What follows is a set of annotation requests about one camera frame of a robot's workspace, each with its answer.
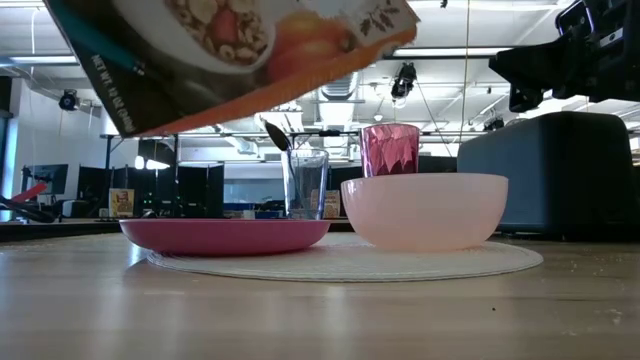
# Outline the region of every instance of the clear glass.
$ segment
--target clear glass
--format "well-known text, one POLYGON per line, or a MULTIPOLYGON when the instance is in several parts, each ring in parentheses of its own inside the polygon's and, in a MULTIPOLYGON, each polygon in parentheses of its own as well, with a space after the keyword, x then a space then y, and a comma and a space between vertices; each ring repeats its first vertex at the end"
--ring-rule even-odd
POLYGON ((360 135, 364 177, 418 172, 420 129, 385 124, 362 129, 360 135))
POLYGON ((329 153, 293 150, 282 153, 285 211, 290 219, 322 220, 329 153))

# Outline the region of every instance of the woven placemat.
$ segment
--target woven placemat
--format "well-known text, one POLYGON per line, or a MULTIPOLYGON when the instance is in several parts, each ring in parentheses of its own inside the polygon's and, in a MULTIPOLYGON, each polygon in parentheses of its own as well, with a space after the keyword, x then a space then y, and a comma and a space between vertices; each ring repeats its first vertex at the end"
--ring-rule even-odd
POLYGON ((543 261, 534 251, 495 242, 450 253, 384 252, 350 234, 330 234, 306 251, 281 255, 190 258, 151 253, 148 259, 158 266, 181 271, 310 282, 456 279, 520 271, 543 261))

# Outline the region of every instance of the desk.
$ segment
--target desk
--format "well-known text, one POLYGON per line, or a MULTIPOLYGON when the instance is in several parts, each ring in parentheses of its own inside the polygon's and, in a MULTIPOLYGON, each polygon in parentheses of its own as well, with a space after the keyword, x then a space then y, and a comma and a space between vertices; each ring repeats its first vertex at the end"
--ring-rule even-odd
POLYGON ((514 241, 528 271, 404 284, 175 272, 121 234, 0 246, 9 359, 627 359, 640 248, 514 241))

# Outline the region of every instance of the pink plate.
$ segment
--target pink plate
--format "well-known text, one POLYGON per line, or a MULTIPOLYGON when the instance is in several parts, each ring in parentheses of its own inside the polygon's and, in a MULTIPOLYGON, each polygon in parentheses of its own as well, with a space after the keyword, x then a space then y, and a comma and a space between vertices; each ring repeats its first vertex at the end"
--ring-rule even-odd
POLYGON ((121 220, 134 244, 161 253, 192 256, 265 255, 307 248, 330 222, 315 220, 121 220))

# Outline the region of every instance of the wooden table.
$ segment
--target wooden table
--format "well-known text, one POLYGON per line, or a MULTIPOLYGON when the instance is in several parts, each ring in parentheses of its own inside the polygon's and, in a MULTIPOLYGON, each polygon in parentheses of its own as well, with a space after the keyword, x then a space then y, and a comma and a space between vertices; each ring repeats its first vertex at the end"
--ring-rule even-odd
POLYGON ((515 242, 495 277, 314 284, 181 273, 122 235, 0 246, 0 359, 630 359, 638 246, 515 242))

